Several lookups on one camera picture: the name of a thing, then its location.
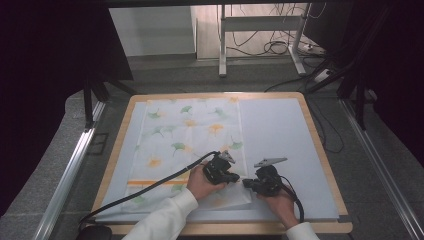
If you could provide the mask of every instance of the wire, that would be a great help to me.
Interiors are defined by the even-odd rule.
[[[334,127],[334,125],[330,122],[330,120],[328,120],[328,118],[321,112],[321,109],[319,108],[319,106],[318,106],[318,104],[316,104],[316,102],[314,102],[313,100],[309,100],[308,98],[305,98],[306,99],[306,101],[307,102],[311,102],[311,103],[313,103],[314,105],[315,105],[315,107],[318,109],[318,112],[319,112],[319,114],[327,121],[327,123],[330,125],[330,127],[336,132],[336,134],[337,134],[337,136],[338,136],[338,138],[340,139],[340,142],[341,142],[341,146],[339,147],[339,149],[337,149],[337,150],[331,150],[331,149],[329,149],[329,148],[327,148],[327,146],[326,146],[326,142],[324,142],[323,143],[323,147],[324,147],[324,149],[325,150],[327,150],[328,152],[331,152],[331,153],[340,153],[343,149],[344,149],[344,146],[345,146],[345,144],[344,144],[344,141],[343,141],[343,138],[342,138],[342,136],[340,135],[340,133],[336,130],[336,128]],[[319,122],[319,124],[320,124],[320,126],[321,126],[321,128],[322,128],[322,131],[325,133],[325,129],[324,129],[324,127],[322,126],[322,123],[320,123],[320,120],[319,120],[319,118],[318,118],[318,116],[316,116],[315,115],[315,119]]]
[[[327,6],[327,2],[325,2],[325,3],[324,3],[324,7],[322,8],[322,10],[321,10],[320,14],[318,14],[318,16],[317,16],[317,17],[314,17],[314,16],[312,16],[311,14],[308,14],[308,16],[309,16],[309,17],[311,17],[311,18],[315,18],[315,19],[317,19],[317,18],[321,17],[321,15],[322,15],[322,13],[324,12],[324,10],[325,10],[325,7],[326,7],[326,6]]]
[[[172,179],[180,176],[181,174],[189,171],[190,169],[194,168],[195,166],[197,166],[199,163],[201,163],[205,158],[209,157],[210,155],[216,155],[216,154],[219,154],[219,152],[210,152],[210,153],[204,155],[203,157],[199,158],[198,160],[196,160],[192,164],[188,165],[184,169],[181,169],[180,171],[178,171],[178,172],[176,172],[176,173],[174,173],[174,174],[172,174],[172,175],[170,175],[170,176],[168,176],[166,178],[163,178],[163,179],[155,182],[154,184],[148,186],[147,188],[145,188],[145,189],[143,189],[141,191],[138,191],[138,192],[136,192],[134,194],[131,194],[131,195],[127,196],[127,197],[124,197],[124,198],[121,198],[121,199],[116,200],[114,202],[111,202],[111,203],[109,203],[109,204],[107,204],[107,205],[105,205],[105,206],[103,206],[103,207],[101,207],[101,208],[99,208],[99,209],[97,209],[97,210],[89,213],[88,215],[86,215],[85,217],[83,217],[80,220],[78,230],[81,232],[81,230],[82,230],[82,224],[84,224],[88,219],[90,219],[91,217],[97,215],[98,213],[103,212],[104,210],[109,209],[111,207],[114,207],[114,206],[116,206],[118,204],[121,204],[123,202],[126,202],[126,201],[128,201],[130,199],[133,199],[135,197],[138,197],[138,196],[140,196],[140,195],[142,195],[142,194],[144,194],[144,193],[152,190],[153,188],[155,188],[155,187],[157,187],[157,186],[159,186],[159,185],[161,185],[161,184],[163,184],[165,182],[168,182],[169,180],[172,180]]]
[[[279,176],[279,177],[285,179],[289,183],[291,189],[288,188],[286,185],[282,184],[281,182],[275,181],[277,183],[277,185],[279,185],[284,191],[286,191],[287,194],[289,194],[289,196],[296,203],[297,208],[299,209],[299,222],[303,223],[305,221],[305,211],[303,209],[302,203],[300,202],[299,198],[297,197],[296,192],[294,191],[294,188],[291,185],[290,181],[283,176]]]

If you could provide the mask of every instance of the right hand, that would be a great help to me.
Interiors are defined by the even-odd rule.
[[[280,219],[287,230],[299,224],[294,214],[293,199],[286,191],[280,190],[278,195],[274,197],[266,197],[260,194],[257,194],[256,197],[268,204],[271,211]]]

